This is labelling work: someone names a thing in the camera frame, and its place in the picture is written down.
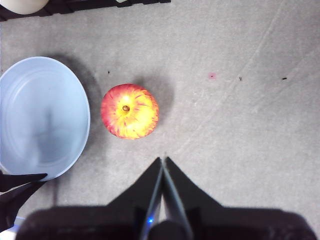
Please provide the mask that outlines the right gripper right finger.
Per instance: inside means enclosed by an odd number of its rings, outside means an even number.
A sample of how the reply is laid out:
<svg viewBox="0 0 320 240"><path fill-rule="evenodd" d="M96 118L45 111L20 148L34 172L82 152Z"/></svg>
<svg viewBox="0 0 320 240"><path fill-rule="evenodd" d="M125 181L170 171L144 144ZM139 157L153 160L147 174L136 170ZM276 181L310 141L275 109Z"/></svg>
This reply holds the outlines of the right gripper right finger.
<svg viewBox="0 0 320 240"><path fill-rule="evenodd" d="M163 197L169 219L182 225L201 222L202 210L223 206L199 188L170 157L163 162Z"/></svg>

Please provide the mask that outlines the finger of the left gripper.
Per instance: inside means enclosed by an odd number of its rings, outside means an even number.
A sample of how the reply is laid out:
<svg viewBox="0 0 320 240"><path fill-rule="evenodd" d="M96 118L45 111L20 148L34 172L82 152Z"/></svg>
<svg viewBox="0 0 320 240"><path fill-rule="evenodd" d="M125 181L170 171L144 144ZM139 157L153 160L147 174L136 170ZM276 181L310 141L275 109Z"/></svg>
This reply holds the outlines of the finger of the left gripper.
<svg viewBox="0 0 320 240"><path fill-rule="evenodd" d="M35 174L4 174L0 172L0 191L7 192L15 187L19 187L25 184L38 182L44 179L47 173L35 173Z"/></svg>
<svg viewBox="0 0 320 240"><path fill-rule="evenodd" d="M0 196L0 228L14 226L20 208L46 181L31 182L10 190Z"/></svg>

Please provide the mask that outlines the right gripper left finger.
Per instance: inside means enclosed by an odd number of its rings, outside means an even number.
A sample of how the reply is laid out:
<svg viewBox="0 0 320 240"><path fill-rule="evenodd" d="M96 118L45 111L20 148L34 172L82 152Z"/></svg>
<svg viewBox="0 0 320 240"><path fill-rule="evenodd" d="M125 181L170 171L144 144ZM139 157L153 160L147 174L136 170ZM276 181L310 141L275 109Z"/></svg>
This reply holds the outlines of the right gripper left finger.
<svg viewBox="0 0 320 240"><path fill-rule="evenodd" d="M161 195L162 176L162 160L157 157L129 188L107 205L107 216L111 223L153 224Z"/></svg>

